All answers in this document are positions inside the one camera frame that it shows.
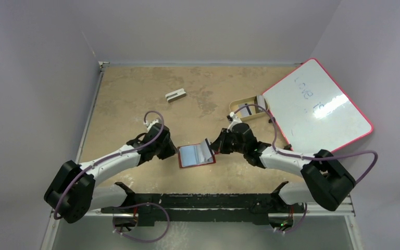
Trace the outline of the red card holder wallet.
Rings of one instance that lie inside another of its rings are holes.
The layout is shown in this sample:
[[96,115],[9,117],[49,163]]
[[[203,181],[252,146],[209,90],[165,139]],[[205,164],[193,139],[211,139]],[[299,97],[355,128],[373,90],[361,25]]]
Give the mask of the red card holder wallet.
[[189,167],[198,167],[203,165],[215,164],[215,156],[213,156],[212,161],[210,162],[201,162],[201,151],[200,151],[200,143],[193,145],[185,145],[178,148],[178,159],[179,159],[179,167],[189,168]]

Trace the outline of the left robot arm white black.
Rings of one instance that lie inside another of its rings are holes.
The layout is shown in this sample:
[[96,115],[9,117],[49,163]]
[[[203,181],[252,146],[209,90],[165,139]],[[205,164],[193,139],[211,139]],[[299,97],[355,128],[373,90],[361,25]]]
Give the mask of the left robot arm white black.
[[99,189],[98,185],[118,173],[137,167],[157,157],[164,160],[177,152],[170,138],[170,129],[159,122],[146,133],[129,140],[126,145],[99,159],[76,163],[65,162],[44,194],[53,208],[56,220],[68,223],[80,220],[89,210],[116,207],[121,213],[134,208],[134,198],[120,185]]

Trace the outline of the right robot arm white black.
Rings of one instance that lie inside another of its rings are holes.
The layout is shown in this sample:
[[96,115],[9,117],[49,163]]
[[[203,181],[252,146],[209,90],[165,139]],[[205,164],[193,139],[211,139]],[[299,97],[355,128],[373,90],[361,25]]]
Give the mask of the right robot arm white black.
[[283,182],[273,193],[271,204],[284,212],[297,203],[317,203],[328,211],[335,211],[356,185],[356,181],[338,160],[324,160],[331,153],[321,149],[314,155],[291,157],[282,149],[257,140],[246,123],[223,128],[210,144],[219,154],[240,153],[252,166],[276,169],[303,178],[302,182]]

